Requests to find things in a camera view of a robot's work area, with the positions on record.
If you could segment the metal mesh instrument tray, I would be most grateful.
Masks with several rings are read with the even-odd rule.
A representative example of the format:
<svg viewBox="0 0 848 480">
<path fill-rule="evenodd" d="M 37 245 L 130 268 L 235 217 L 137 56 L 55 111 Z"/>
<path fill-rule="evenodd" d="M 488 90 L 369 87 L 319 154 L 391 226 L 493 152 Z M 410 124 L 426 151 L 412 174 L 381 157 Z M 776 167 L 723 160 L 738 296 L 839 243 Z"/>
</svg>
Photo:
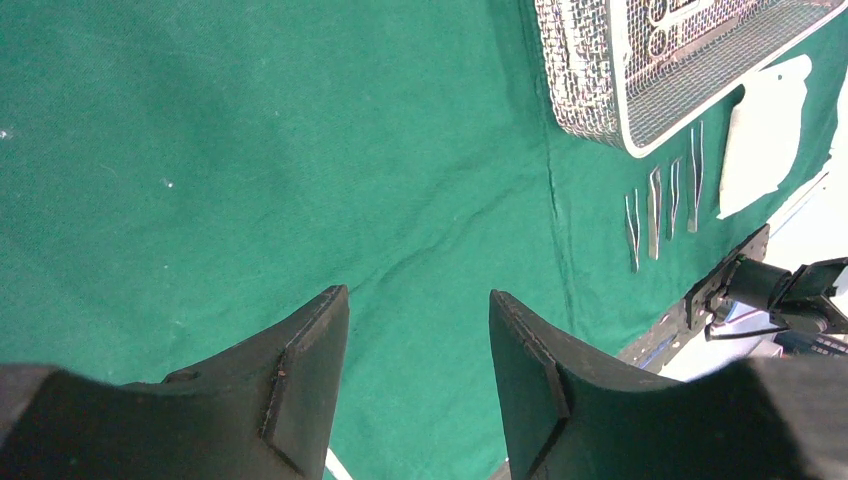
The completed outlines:
<svg viewBox="0 0 848 480">
<path fill-rule="evenodd" d="M 847 9 L 844 1 L 536 1 L 553 116 L 643 158 Z"/>
</svg>

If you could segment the steel surgical forceps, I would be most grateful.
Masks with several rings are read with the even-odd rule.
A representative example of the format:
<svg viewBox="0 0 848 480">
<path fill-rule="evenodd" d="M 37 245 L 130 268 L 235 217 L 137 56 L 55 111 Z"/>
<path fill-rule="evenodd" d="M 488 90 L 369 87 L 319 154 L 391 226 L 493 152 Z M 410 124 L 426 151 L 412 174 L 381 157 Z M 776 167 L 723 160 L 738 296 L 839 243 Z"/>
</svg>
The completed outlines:
<svg viewBox="0 0 848 480">
<path fill-rule="evenodd" d="M 631 193 L 624 197 L 625 217 L 630 249 L 631 269 L 634 274 L 640 271 L 640 239 L 641 219 L 639 208 L 639 190 L 634 188 Z"/>
</svg>

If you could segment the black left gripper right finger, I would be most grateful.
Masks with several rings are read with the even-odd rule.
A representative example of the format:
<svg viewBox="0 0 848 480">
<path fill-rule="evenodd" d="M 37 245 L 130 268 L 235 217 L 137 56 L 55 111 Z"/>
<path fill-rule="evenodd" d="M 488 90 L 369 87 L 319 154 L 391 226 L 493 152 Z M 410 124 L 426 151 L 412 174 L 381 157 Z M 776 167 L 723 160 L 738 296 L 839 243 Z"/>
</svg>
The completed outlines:
<svg viewBox="0 0 848 480">
<path fill-rule="evenodd" d="M 514 479 L 843 479 L 847 362 L 743 358 L 689 382 L 627 364 L 492 291 Z"/>
</svg>

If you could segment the green surgical drape cloth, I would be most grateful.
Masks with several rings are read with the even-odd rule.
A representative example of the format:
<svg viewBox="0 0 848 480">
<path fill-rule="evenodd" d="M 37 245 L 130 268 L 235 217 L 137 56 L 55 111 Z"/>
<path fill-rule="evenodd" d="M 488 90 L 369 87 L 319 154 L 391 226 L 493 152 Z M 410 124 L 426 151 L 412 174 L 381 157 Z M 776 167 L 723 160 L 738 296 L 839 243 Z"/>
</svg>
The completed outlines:
<svg viewBox="0 0 848 480">
<path fill-rule="evenodd" d="M 780 189 L 716 216 L 739 91 L 704 113 L 700 228 L 630 269 L 641 160 L 557 125 L 524 1 L 5 1 L 1 359 L 158 382 L 350 292 L 331 448 L 357 479 L 484 479 L 498 289 L 609 354 L 818 173 L 840 15 Z"/>
</svg>

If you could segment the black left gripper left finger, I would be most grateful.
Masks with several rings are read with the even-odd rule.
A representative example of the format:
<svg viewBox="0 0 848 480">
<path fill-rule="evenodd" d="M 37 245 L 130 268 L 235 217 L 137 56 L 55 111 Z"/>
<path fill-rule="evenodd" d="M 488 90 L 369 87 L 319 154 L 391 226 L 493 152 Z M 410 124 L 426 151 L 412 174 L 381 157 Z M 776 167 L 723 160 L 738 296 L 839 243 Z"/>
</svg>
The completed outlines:
<svg viewBox="0 0 848 480">
<path fill-rule="evenodd" d="M 349 331 L 335 285 L 159 383 L 1 368 L 5 479 L 319 479 Z"/>
</svg>

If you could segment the steel needle holder clamp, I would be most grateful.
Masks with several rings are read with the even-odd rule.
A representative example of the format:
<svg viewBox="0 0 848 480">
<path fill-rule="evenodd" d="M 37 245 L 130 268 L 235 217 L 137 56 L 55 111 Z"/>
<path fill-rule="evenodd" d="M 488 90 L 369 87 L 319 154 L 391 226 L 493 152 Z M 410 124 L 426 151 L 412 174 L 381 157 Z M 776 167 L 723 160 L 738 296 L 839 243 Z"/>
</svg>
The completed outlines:
<svg viewBox="0 0 848 480">
<path fill-rule="evenodd" d="M 674 239 L 676 233 L 676 220 L 680 203 L 680 167 L 682 158 L 674 159 L 669 167 L 669 213 L 667 238 Z"/>
</svg>

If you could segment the white sterile packet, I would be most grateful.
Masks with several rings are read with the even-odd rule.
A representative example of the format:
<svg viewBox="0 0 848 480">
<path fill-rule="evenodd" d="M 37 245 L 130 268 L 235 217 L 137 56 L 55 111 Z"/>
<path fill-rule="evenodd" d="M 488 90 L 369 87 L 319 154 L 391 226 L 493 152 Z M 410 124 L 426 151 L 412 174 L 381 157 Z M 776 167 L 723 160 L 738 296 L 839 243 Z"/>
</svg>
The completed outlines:
<svg viewBox="0 0 848 480">
<path fill-rule="evenodd" d="M 719 184 L 724 220 L 774 193 L 790 173 L 800 145 L 811 58 L 800 55 L 744 78 L 732 109 Z"/>
</svg>

